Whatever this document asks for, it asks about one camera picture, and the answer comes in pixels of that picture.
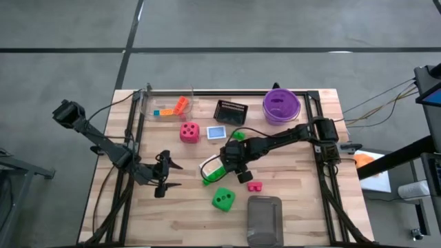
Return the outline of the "purple plastic bucket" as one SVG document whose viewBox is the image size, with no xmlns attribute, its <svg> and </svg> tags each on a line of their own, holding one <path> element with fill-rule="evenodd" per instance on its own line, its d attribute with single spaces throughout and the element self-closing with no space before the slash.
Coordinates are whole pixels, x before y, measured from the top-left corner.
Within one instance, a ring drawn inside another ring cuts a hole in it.
<svg viewBox="0 0 441 248">
<path fill-rule="evenodd" d="M 297 118 L 301 104 L 298 97 L 285 88 L 276 88 L 266 93 L 263 113 L 270 125 L 284 125 Z"/>
</svg>

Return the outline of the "black slotted plastic basket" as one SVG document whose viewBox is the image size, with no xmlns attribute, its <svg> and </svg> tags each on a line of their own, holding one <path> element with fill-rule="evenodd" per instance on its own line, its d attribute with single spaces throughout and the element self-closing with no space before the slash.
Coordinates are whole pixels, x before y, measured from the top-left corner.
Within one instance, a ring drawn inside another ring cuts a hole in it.
<svg viewBox="0 0 441 248">
<path fill-rule="evenodd" d="M 218 100 L 213 118 L 219 123 L 242 126 L 245 124 L 247 111 L 247 105 Z"/>
</svg>

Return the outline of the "blue lit screen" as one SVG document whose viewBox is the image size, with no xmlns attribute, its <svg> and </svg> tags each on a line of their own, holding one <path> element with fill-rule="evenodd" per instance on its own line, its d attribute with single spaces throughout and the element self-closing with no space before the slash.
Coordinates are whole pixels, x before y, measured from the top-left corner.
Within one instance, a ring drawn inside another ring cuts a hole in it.
<svg viewBox="0 0 441 248">
<path fill-rule="evenodd" d="M 429 105 L 434 107 L 441 107 L 441 84 L 432 87 L 417 99 L 416 103 L 421 105 Z"/>
</svg>

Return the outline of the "orange card box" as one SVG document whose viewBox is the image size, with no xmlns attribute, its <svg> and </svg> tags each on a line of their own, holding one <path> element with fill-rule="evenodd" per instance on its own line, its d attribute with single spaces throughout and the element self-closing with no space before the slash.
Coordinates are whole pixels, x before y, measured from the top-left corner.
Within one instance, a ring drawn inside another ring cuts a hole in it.
<svg viewBox="0 0 441 248">
<path fill-rule="evenodd" d="M 205 177 L 213 174 L 216 170 L 220 169 L 223 166 L 220 158 L 217 155 L 212 155 L 205 161 L 203 161 L 199 167 L 203 172 Z"/>
</svg>

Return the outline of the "grey translucent plastic bin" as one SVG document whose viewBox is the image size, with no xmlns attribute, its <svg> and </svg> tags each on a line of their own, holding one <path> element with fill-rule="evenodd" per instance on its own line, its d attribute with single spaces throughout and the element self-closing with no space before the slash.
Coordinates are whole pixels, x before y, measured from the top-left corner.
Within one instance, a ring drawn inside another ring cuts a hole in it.
<svg viewBox="0 0 441 248">
<path fill-rule="evenodd" d="M 247 201 L 247 244 L 250 248 L 282 248 L 282 201 L 275 196 L 250 196 Z"/>
</svg>

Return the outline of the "long green toy block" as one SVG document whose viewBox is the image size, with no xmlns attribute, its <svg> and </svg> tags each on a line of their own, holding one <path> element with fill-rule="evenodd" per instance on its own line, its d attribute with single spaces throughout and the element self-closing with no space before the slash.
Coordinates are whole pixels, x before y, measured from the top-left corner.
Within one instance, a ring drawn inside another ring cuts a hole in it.
<svg viewBox="0 0 441 248">
<path fill-rule="evenodd" d="M 226 175 L 226 171 L 225 171 L 224 167 L 219 167 L 218 169 L 214 170 L 210 174 L 206 175 L 205 173 L 203 173 L 203 175 L 204 175 L 203 184 L 209 185 L 211 183 L 215 183 L 215 182 L 219 181 L 220 179 L 222 179 Z"/>
</svg>

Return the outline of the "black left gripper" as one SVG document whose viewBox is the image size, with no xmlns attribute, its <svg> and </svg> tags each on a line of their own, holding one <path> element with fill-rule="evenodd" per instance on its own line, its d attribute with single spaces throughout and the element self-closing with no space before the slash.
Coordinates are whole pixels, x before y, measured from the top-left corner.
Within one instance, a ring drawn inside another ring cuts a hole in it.
<svg viewBox="0 0 441 248">
<path fill-rule="evenodd" d="M 166 183 L 170 168 L 183 169 L 170 158 L 170 151 L 163 150 L 155 157 L 157 163 L 154 166 L 154 178 L 158 181 L 158 185 L 154 192 L 155 198 L 163 198 L 165 192 L 172 187 L 181 186 L 180 183 Z"/>
</svg>

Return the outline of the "pink foam die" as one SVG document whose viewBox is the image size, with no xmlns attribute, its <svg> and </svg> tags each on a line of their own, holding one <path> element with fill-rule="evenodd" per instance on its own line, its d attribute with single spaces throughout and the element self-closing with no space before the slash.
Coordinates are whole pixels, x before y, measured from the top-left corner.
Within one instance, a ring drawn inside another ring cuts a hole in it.
<svg viewBox="0 0 441 248">
<path fill-rule="evenodd" d="M 197 143 L 200 138 L 200 127 L 194 122 L 185 122 L 179 131 L 180 140 L 184 143 Z"/>
</svg>

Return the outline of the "green foam die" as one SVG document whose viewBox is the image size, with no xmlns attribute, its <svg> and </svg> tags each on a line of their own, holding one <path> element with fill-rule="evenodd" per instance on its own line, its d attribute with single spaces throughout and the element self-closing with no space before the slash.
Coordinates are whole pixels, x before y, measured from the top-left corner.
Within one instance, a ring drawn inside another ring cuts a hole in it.
<svg viewBox="0 0 441 248">
<path fill-rule="evenodd" d="M 219 210 L 228 212 L 232 208 L 235 197 L 236 195 L 233 191 L 224 187 L 219 187 L 212 199 L 212 205 Z"/>
</svg>

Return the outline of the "orange toy block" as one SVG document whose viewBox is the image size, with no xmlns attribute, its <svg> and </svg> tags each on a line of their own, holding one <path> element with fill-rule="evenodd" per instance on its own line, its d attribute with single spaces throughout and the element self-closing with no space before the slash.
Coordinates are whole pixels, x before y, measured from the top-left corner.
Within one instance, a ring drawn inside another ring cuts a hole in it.
<svg viewBox="0 0 441 248">
<path fill-rule="evenodd" d="M 185 108 L 188 106 L 188 104 L 189 104 L 189 99 L 186 98 L 185 96 L 180 96 L 174 107 L 173 113 L 175 115 L 181 115 L 184 112 Z"/>
</svg>

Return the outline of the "black equipment stand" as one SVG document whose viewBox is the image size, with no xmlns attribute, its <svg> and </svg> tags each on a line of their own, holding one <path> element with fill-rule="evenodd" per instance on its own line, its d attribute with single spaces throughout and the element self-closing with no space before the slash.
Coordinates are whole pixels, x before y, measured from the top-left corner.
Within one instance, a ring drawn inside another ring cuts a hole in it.
<svg viewBox="0 0 441 248">
<path fill-rule="evenodd" d="M 429 70 L 432 68 L 434 68 L 434 66 L 426 65 L 424 67 L 416 67 L 413 69 L 420 96 L 436 86 L 438 83 L 441 83 L 441 79 L 432 77 L 429 74 Z M 422 107 L 424 109 L 424 114 L 434 146 L 437 152 L 441 153 L 441 107 L 430 105 L 423 105 Z"/>
</svg>

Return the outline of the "orange object on sheet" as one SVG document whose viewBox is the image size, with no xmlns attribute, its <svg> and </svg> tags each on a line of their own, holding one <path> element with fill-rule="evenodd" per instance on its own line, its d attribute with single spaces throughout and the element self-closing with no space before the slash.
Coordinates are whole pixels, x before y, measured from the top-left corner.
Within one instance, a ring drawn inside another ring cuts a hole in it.
<svg viewBox="0 0 441 248">
<path fill-rule="evenodd" d="M 375 158 L 366 154 L 355 154 L 353 158 L 357 169 L 375 161 Z"/>
</svg>

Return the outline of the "blue card box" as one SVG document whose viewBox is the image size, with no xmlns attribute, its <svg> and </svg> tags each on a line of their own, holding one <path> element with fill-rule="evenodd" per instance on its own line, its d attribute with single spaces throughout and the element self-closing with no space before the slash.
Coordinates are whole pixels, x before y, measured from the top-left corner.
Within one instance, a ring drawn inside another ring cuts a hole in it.
<svg viewBox="0 0 441 248">
<path fill-rule="evenodd" d="M 226 137 L 226 127 L 224 125 L 207 127 L 208 140 L 223 139 Z"/>
</svg>

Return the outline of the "black diagonal beam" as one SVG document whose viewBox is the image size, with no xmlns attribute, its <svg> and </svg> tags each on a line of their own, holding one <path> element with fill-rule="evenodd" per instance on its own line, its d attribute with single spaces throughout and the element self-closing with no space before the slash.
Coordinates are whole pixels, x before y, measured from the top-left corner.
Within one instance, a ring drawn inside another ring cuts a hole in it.
<svg viewBox="0 0 441 248">
<path fill-rule="evenodd" d="M 380 174 L 403 163 L 420 157 L 423 153 L 441 154 L 441 146 L 437 145 L 432 136 L 426 136 L 405 147 L 370 162 L 357 169 L 360 180 Z"/>
</svg>

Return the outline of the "clear plastic bin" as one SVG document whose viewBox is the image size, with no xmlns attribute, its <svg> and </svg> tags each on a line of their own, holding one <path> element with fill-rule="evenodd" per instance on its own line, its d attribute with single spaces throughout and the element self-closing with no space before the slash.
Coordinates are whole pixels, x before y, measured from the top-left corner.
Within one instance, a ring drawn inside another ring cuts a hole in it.
<svg viewBox="0 0 441 248">
<path fill-rule="evenodd" d="M 172 116 L 154 116 L 154 110 L 174 109 L 180 96 L 189 99 L 189 104 L 182 114 L 187 116 L 187 121 L 193 118 L 194 109 L 194 88 L 187 84 L 177 90 L 153 90 L 150 94 L 146 92 L 145 102 L 141 104 L 139 110 L 145 115 L 145 118 L 151 122 L 182 122 L 180 115 Z"/>
</svg>

